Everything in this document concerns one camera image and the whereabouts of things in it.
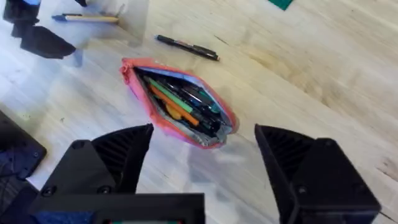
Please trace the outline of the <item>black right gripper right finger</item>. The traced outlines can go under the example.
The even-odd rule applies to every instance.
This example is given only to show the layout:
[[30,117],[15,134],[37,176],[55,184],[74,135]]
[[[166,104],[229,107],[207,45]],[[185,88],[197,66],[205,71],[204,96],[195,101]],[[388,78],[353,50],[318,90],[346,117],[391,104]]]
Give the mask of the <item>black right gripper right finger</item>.
[[372,223],[381,205],[338,143],[256,124],[283,224]]

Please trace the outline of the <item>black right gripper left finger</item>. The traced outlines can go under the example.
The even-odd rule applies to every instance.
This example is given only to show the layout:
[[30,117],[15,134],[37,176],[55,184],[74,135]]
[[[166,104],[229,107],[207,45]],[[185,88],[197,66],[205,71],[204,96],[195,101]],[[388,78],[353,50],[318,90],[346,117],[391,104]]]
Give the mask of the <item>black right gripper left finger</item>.
[[137,184],[154,127],[136,126],[71,143],[34,205],[137,205]]

